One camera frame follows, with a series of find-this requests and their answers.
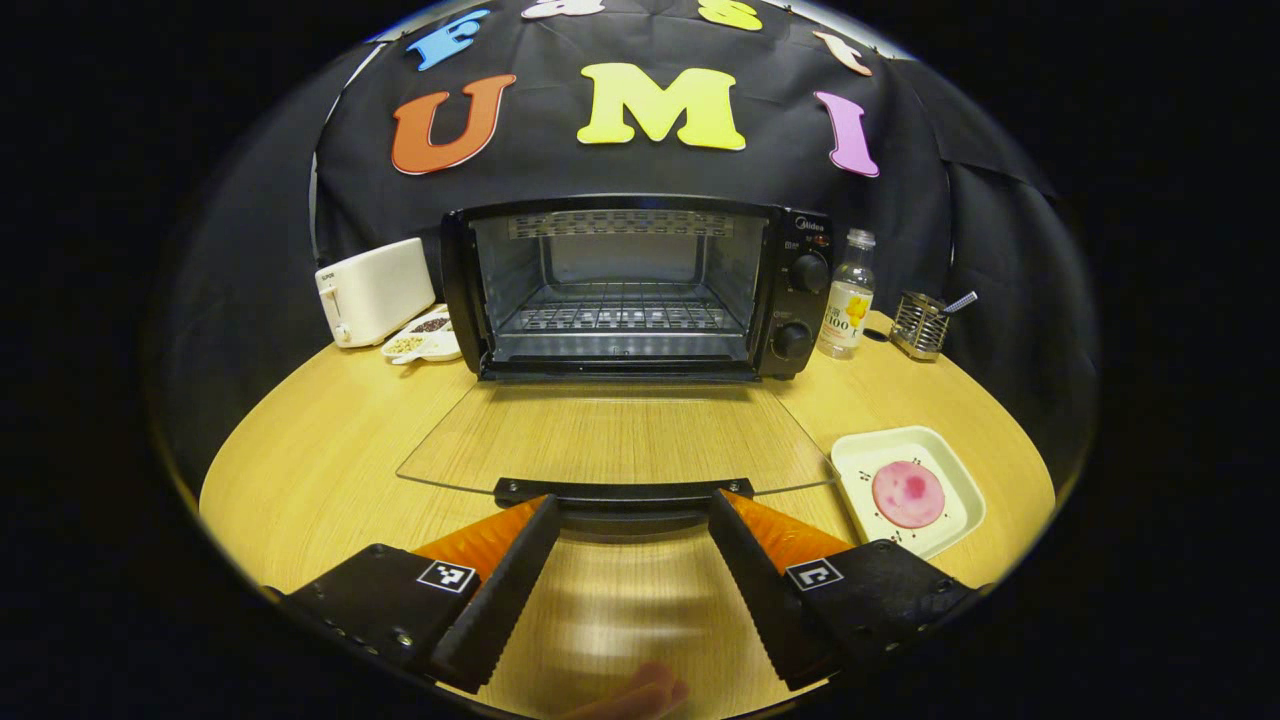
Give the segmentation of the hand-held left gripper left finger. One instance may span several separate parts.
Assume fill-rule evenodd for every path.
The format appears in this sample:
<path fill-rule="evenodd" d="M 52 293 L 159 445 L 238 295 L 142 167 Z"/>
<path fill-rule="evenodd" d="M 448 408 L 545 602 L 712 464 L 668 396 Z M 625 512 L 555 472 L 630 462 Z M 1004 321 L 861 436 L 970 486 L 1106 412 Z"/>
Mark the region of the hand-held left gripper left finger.
<path fill-rule="evenodd" d="M 280 606 L 384 667 L 474 693 L 498 660 L 561 533 L 556 495 L 416 552 L 370 544 Z"/>

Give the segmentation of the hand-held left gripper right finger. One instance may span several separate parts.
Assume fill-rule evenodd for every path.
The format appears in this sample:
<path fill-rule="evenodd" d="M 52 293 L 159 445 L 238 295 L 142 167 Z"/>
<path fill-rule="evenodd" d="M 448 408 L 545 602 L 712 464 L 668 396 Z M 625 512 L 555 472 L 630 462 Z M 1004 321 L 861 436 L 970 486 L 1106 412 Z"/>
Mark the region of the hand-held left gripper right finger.
<path fill-rule="evenodd" d="M 791 691 L 868 676 L 989 592 L 890 539 L 851 546 L 726 489 L 710 497 L 708 518 L 765 655 Z"/>

